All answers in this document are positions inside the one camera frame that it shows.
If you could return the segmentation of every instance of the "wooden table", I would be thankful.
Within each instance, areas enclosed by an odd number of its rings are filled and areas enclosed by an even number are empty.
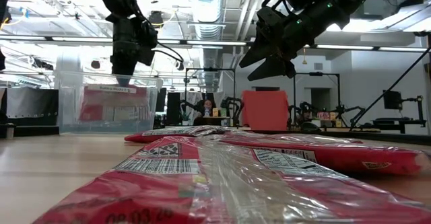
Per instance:
[[[141,147],[124,144],[122,136],[113,135],[25,137],[0,141],[2,223],[30,223],[70,192]],[[431,151],[431,147],[407,147]],[[431,177],[360,179],[431,205]]]

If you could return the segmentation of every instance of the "clear plastic bin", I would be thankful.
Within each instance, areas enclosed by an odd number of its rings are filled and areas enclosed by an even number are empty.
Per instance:
[[[61,72],[57,80],[60,133],[153,129],[159,79]]]

